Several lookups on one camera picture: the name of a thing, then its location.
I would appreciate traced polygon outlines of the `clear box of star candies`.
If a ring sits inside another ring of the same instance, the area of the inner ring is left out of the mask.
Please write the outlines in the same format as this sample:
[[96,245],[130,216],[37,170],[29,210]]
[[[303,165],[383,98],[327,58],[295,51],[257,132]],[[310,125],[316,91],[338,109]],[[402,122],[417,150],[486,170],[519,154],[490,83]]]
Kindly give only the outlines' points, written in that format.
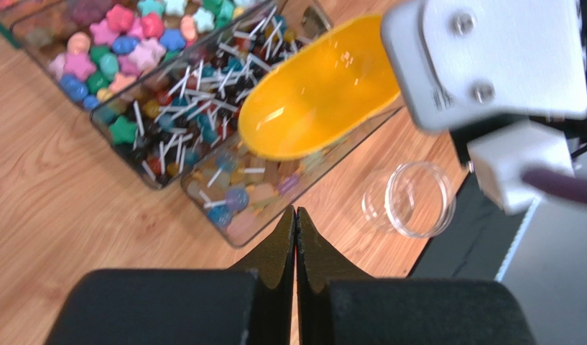
[[44,1],[11,32],[65,97],[92,111],[258,1]]

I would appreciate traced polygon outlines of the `clear box of lollipops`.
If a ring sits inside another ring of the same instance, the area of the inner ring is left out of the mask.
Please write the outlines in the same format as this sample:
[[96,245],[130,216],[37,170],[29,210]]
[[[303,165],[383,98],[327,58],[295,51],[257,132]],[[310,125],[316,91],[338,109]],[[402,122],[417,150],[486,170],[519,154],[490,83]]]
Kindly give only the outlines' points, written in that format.
[[127,86],[91,113],[112,150],[159,190],[236,136],[252,88],[331,28],[318,1],[222,3],[232,20]]

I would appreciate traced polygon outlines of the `clear round jar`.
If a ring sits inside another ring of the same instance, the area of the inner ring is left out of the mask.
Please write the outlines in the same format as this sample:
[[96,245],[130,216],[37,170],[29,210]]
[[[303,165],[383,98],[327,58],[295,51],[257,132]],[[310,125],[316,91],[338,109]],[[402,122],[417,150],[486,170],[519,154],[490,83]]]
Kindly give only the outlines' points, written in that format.
[[375,230],[413,239],[442,234],[453,220],[455,191],[446,171],[427,161],[374,170],[361,189],[361,212]]

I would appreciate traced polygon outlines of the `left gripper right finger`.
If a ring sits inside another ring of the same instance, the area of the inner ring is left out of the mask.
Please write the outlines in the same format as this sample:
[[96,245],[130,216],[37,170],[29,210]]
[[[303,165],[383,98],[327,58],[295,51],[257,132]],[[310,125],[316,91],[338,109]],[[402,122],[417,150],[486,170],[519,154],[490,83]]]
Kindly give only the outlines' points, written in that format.
[[329,283],[370,280],[317,230],[306,208],[296,213],[297,313],[301,344],[333,344]]

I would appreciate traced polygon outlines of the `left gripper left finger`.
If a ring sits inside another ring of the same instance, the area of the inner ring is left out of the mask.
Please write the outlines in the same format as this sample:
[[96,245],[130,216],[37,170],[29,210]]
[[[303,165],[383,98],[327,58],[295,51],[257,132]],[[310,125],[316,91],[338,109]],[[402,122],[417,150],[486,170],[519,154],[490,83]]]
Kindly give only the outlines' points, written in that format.
[[296,212],[286,207],[274,231],[229,267],[256,281],[246,344],[289,344],[295,273]]

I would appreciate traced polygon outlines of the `yellow plastic scoop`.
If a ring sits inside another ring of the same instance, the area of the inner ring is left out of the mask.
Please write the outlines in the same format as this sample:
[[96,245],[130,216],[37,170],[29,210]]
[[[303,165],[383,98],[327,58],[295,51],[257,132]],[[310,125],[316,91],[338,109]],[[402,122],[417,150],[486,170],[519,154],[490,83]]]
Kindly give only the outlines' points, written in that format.
[[368,14],[338,25],[263,77],[239,114],[244,145],[265,159],[299,159],[393,104],[400,88],[381,21]]

